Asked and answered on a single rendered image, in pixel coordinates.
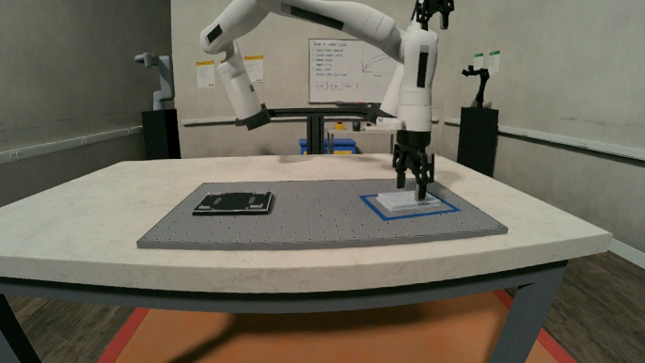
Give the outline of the blue tape outline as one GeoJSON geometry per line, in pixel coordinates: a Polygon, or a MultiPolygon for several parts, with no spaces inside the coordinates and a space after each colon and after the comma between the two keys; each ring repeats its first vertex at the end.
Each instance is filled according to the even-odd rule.
{"type": "Polygon", "coordinates": [[[395,219],[403,219],[403,218],[410,218],[410,217],[418,217],[418,216],[424,216],[424,215],[432,215],[432,214],[440,214],[440,213],[452,213],[452,212],[458,212],[461,211],[460,209],[456,208],[455,206],[449,204],[445,200],[443,200],[440,197],[437,197],[436,195],[430,193],[429,191],[426,190],[427,193],[430,195],[436,197],[437,199],[441,200],[441,202],[447,204],[449,207],[451,207],[454,210],[447,210],[447,211],[440,211],[440,212],[432,212],[432,213],[418,213],[418,214],[410,214],[410,215],[403,215],[403,216],[394,216],[394,217],[385,217],[376,207],[374,207],[367,199],[366,197],[378,197],[378,195],[367,195],[367,196],[359,196],[383,221],[386,220],[395,220],[395,219]]]}

